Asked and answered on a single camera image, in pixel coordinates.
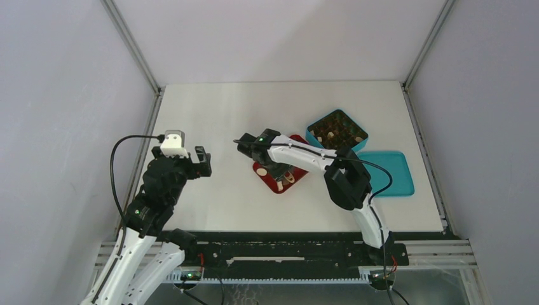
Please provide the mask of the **teal chocolate box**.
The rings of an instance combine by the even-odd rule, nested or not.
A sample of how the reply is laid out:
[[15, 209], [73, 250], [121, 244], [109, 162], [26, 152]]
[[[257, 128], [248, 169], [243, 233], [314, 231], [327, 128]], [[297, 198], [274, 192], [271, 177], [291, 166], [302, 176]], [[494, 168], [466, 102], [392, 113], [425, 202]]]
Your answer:
[[356, 154], [366, 146], [369, 134], [342, 109], [335, 109], [307, 126], [305, 139], [324, 149], [351, 148]]

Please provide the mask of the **red chocolate tray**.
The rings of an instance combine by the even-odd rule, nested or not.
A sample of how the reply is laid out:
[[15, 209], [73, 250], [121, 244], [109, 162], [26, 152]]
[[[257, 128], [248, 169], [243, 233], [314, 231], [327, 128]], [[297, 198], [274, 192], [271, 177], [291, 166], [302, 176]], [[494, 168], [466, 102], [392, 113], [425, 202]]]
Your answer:
[[[260, 164], [257, 159], [253, 159], [251, 152], [245, 152], [246, 156], [253, 160], [252, 170], [261, 181], [275, 194], [283, 194], [292, 186], [295, 186], [308, 172], [301, 168], [286, 163], [271, 163], [269, 166]], [[285, 176], [293, 175], [295, 183], [288, 184]]]

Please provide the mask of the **wooden tongs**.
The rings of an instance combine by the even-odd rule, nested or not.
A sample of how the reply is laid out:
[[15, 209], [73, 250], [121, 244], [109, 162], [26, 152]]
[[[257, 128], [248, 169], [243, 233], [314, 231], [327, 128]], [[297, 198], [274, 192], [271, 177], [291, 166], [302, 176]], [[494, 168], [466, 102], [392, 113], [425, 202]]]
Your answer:
[[285, 176], [285, 180], [288, 184], [293, 184], [296, 181], [293, 175]]

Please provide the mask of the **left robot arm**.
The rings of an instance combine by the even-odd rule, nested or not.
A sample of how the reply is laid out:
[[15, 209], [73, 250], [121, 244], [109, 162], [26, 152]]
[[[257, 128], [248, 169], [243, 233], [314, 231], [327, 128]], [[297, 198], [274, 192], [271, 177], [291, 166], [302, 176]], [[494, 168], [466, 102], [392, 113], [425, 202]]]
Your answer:
[[181, 264], [199, 255], [196, 237], [181, 229], [165, 235], [158, 253], [143, 269], [139, 265], [162, 235], [174, 214], [187, 181], [210, 177], [211, 155], [195, 147], [197, 162], [183, 148], [154, 147], [154, 158], [142, 175], [138, 194], [126, 210], [113, 253], [82, 304], [145, 304], [161, 282]]

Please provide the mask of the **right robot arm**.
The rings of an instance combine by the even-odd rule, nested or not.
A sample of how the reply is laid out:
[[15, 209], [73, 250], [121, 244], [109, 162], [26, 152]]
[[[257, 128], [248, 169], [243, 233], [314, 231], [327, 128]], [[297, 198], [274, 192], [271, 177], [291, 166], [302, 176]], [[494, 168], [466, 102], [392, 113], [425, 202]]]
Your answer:
[[[374, 204], [375, 197], [393, 183], [391, 174], [385, 168], [359, 159], [350, 148], [334, 150], [315, 147], [272, 129], [266, 129], [257, 137], [244, 133], [233, 142], [240, 153], [265, 167], [268, 172], [275, 172], [278, 167], [286, 165], [322, 175], [331, 201], [353, 215], [363, 241], [368, 245], [370, 261], [384, 264], [392, 257], [393, 250], [387, 242], [390, 230]], [[385, 173], [389, 178], [388, 185], [374, 191], [366, 166]]]

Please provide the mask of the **teal box lid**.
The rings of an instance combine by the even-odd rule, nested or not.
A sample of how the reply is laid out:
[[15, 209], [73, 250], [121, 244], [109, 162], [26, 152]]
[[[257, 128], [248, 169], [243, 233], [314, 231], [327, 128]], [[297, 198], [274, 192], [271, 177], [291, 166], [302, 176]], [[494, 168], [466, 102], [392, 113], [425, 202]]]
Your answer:
[[[378, 197], [404, 197], [412, 196], [415, 187], [405, 155], [399, 151], [366, 151], [360, 152], [361, 160], [374, 163], [384, 168], [392, 176], [391, 186], [381, 192]], [[371, 165], [365, 165], [371, 175], [372, 191], [375, 193], [387, 186], [387, 174]]]

